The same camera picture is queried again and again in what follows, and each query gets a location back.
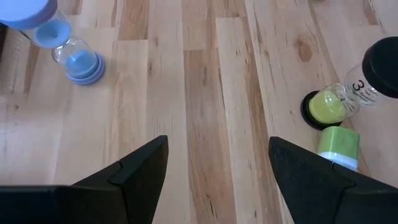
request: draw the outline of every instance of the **blue sand timer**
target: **blue sand timer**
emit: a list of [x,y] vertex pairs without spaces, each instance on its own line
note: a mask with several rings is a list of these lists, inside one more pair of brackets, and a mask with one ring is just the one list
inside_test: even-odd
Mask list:
[[72,82],[90,85],[102,78],[103,57],[83,39],[70,36],[71,25],[57,0],[0,0],[0,6],[0,22],[20,30],[35,45],[52,49],[53,59]]

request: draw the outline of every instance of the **hardwood flooring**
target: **hardwood flooring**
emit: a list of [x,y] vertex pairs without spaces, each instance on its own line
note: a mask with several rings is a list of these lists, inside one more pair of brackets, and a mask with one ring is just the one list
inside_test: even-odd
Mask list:
[[[300,115],[378,39],[395,0],[59,0],[106,59],[72,84],[10,30],[0,65],[0,184],[72,184],[169,136],[154,223],[293,223],[267,156],[280,136],[316,152]],[[398,187],[398,103],[363,108],[360,172]]]

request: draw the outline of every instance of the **wood knot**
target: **wood knot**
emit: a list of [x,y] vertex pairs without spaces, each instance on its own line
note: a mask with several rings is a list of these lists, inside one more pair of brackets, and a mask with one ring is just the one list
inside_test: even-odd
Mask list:
[[312,58],[312,50],[311,47],[307,44],[309,40],[303,35],[297,37],[295,42],[295,46],[298,50],[298,56],[300,57],[302,62],[309,62]]

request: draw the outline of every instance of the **black object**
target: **black object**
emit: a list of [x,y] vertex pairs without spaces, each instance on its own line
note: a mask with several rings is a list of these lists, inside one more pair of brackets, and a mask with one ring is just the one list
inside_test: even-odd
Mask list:
[[268,154],[295,224],[398,223],[398,189],[278,137]]
[[152,223],[167,136],[72,186],[0,187],[0,223]]
[[378,92],[398,98],[398,37],[387,37],[370,47],[362,61],[368,83]]
[[341,122],[334,123],[334,124],[322,124],[317,121],[310,112],[310,100],[318,93],[319,91],[312,91],[311,93],[307,94],[300,105],[301,116],[304,118],[304,121],[311,127],[317,130],[324,130],[325,128],[329,128],[332,126],[340,126]]
[[7,26],[0,23],[0,62],[1,62],[1,54],[4,47],[4,41],[6,40],[6,31]]

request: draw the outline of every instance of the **printed number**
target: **printed number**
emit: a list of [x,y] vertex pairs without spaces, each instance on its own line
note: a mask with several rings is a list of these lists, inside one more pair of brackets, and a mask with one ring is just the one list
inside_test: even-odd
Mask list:
[[362,80],[358,80],[360,84],[355,84],[353,83],[353,89],[355,91],[359,91],[360,89],[365,87],[365,83],[362,82]]

